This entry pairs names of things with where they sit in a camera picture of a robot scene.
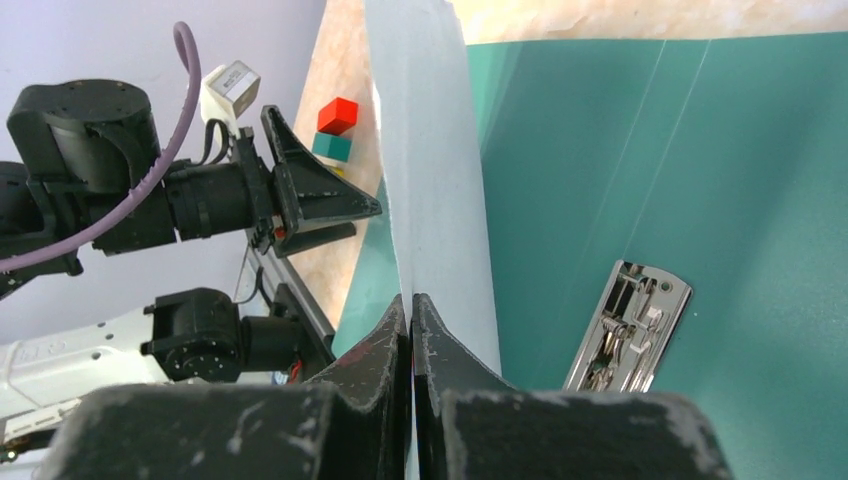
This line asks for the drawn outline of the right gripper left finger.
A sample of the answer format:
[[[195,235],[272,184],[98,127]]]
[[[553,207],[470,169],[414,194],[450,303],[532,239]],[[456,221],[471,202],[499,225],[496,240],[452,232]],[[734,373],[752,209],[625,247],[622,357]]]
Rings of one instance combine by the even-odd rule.
[[[306,384],[310,479],[403,479],[408,329],[396,296],[377,325]]]

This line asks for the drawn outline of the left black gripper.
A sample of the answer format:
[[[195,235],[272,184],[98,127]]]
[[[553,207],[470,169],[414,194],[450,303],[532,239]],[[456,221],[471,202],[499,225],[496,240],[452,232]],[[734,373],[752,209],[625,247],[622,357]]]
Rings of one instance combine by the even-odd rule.
[[[383,212],[374,196],[318,160],[278,107],[264,106],[260,119],[274,160],[278,195],[255,149],[254,132],[241,129],[225,161],[200,166],[181,162],[165,176],[166,199],[180,240],[243,230],[251,247],[265,253],[273,246],[275,256],[285,258],[353,237],[358,221]]]

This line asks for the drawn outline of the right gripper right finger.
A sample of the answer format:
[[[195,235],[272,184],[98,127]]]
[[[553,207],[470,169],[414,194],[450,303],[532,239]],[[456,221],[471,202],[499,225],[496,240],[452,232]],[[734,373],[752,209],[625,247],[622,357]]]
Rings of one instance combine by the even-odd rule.
[[[474,391],[516,387],[449,331],[425,293],[413,295],[411,341],[419,477],[462,479],[466,447],[456,430],[453,401]]]

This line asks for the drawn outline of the printed paper sheet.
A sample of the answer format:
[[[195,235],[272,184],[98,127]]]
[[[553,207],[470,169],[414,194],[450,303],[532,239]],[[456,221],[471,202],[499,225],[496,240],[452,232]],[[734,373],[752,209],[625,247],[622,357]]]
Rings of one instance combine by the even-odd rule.
[[[400,293],[501,368],[466,44],[448,1],[364,5]]]

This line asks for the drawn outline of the green file folder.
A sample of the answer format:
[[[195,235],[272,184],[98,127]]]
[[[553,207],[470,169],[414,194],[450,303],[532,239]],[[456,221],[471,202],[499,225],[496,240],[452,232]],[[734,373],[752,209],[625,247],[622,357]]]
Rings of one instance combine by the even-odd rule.
[[[505,375],[565,380],[617,259],[694,288],[655,385],[740,479],[847,475],[847,37],[550,40],[378,59],[376,102],[480,114]]]

